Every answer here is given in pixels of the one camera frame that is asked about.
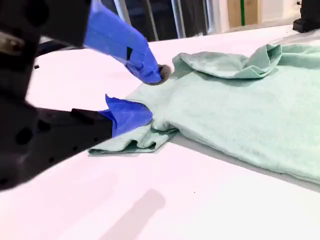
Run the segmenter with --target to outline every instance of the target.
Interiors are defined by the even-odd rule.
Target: folded shirt
[[[265,45],[251,57],[181,53],[161,85],[127,99],[152,122],[89,153],[154,152],[178,131],[255,166],[320,183],[320,47]]]

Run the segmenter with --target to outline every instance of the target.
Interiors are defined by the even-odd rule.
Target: white table
[[[180,52],[252,54],[294,36],[291,26],[154,42],[161,64]],[[140,82],[94,51],[39,57],[28,100],[70,110],[106,108]],[[232,159],[182,136],[158,152],[88,157],[82,152],[0,192],[1,240],[319,239],[320,186]]]

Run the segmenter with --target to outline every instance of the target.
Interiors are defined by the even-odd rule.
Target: metal pole
[[[206,0],[206,10],[207,10],[208,27],[209,27],[208,34],[212,34],[216,32],[213,0]]]
[[[179,39],[186,37],[184,17],[182,15],[181,1],[171,0],[176,33]]]
[[[145,16],[146,16],[146,24],[148,26],[148,30],[150,32],[153,32],[154,41],[159,41],[158,33],[157,33],[157,29],[156,29],[156,24],[155,24],[155,19],[154,19],[154,14],[152,12],[150,0],[143,0],[143,6],[144,6],[144,11],[146,12]]]
[[[129,12],[127,9],[126,0],[114,0],[114,4],[119,17],[123,21],[125,21],[127,24],[131,25],[131,20],[130,20]]]
[[[208,10],[206,7],[206,0],[202,0],[202,5],[203,5],[203,14],[204,14],[204,28],[205,28],[205,32],[203,33],[203,35],[208,35]]]

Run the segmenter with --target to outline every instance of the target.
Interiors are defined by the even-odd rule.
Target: wooden board
[[[241,26],[241,1],[228,0],[229,27],[236,28]]]
[[[241,26],[241,0],[227,0],[230,28]],[[244,0],[245,25],[260,23],[260,0]]]

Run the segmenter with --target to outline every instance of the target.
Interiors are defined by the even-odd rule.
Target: background wall
[[[230,32],[229,0],[212,0],[215,33]],[[256,28],[293,24],[300,18],[300,7],[297,0],[257,0],[258,19]]]

